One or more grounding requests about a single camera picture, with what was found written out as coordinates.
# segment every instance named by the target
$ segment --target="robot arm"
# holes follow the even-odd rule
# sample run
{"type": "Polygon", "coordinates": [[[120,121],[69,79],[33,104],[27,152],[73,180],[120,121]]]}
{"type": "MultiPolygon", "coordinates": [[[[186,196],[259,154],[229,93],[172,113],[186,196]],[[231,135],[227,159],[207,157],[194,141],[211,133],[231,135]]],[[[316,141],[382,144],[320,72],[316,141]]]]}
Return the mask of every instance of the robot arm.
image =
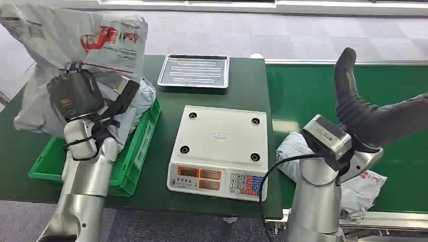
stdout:
{"type": "Polygon", "coordinates": [[[124,113],[139,84],[130,80],[118,98],[104,109],[104,99],[92,74],[81,63],[54,77],[47,85],[51,102],[68,121],[64,127],[67,153],[63,187],[52,219],[37,242],[99,241],[104,199],[118,146],[108,126],[124,113]]]}
{"type": "Polygon", "coordinates": [[[285,241],[339,242],[340,184],[369,169],[381,158],[382,145],[428,127],[428,93],[387,106],[358,95],[353,67],[356,54],[346,48],[334,68],[337,96],[335,126],[315,116],[302,134],[322,158],[300,161],[285,241]]]}

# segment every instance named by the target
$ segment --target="floor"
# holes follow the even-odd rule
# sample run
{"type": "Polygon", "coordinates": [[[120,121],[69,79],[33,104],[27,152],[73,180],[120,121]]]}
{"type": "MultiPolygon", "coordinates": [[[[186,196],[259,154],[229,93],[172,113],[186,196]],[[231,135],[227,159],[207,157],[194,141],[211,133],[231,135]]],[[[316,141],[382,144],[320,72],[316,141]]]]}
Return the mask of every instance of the floor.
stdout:
{"type": "MultiPolygon", "coordinates": [[[[146,54],[224,54],[336,59],[353,47],[358,59],[428,60],[428,19],[311,17],[260,14],[142,12],[149,23],[146,54]]],[[[33,60],[0,26],[0,91],[25,84],[33,60]]],[[[0,242],[35,241],[53,205],[0,201],[0,242]]],[[[263,241],[256,220],[227,225],[218,217],[104,210],[101,241],[263,241]]]]}

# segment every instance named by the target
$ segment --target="black screw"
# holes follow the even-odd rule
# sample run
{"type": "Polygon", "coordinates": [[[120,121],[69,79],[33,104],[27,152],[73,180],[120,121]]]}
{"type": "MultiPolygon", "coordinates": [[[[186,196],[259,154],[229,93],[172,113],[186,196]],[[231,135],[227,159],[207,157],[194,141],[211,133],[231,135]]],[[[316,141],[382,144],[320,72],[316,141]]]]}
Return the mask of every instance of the black screw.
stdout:
{"type": "Polygon", "coordinates": [[[194,119],[194,118],[196,118],[198,115],[195,113],[195,112],[191,112],[191,113],[189,113],[189,118],[190,119],[194,119]]]}
{"type": "Polygon", "coordinates": [[[253,118],[252,120],[251,120],[251,122],[252,122],[252,124],[254,124],[254,125],[257,125],[257,124],[259,124],[260,123],[260,120],[258,119],[258,118],[253,118]]]}
{"type": "Polygon", "coordinates": [[[252,153],[251,154],[251,160],[252,161],[259,161],[260,160],[260,156],[257,153],[252,153]]]}
{"type": "Polygon", "coordinates": [[[180,148],[180,152],[181,152],[182,154],[187,154],[187,153],[189,153],[189,151],[190,151],[190,148],[189,148],[189,146],[187,146],[187,145],[182,146],[182,147],[180,148]]]}

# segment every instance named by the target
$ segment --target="metal tray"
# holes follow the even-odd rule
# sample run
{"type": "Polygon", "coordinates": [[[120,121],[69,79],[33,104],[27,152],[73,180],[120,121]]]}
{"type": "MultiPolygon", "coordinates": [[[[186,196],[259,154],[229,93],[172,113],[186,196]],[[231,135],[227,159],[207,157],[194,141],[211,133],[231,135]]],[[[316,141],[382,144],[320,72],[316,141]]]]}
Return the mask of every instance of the metal tray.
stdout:
{"type": "Polygon", "coordinates": [[[157,80],[159,86],[227,88],[229,57],[169,54],[157,80]]]}

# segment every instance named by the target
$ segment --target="plastic bag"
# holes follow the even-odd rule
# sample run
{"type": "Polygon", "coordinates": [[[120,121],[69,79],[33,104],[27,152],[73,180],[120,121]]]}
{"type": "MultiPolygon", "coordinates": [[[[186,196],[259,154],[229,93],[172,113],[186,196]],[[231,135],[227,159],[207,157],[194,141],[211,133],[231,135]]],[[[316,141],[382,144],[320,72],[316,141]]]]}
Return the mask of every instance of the plastic bag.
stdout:
{"type": "MultiPolygon", "coordinates": [[[[277,161],[305,154],[313,154],[313,151],[298,132],[291,132],[276,150],[277,161]]],[[[279,169],[295,183],[301,179],[299,162],[300,160],[293,160],[279,166],[279,169]]],[[[367,209],[374,205],[375,198],[386,180],[386,176],[367,170],[342,183],[342,215],[351,219],[363,218],[367,209]]]]}
{"type": "Polygon", "coordinates": [[[50,102],[46,84],[69,62],[82,61],[92,72],[103,97],[115,100],[115,89],[126,76],[140,88],[123,114],[115,119],[120,128],[109,127],[119,150],[139,118],[155,100],[153,86],[143,78],[143,56],[148,25],[138,13],[82,12],[34,6],[2,5],[0,23],[21,42],[37,65],[14,119],[17,129],[62,137],[66,122],[50,102]]]}

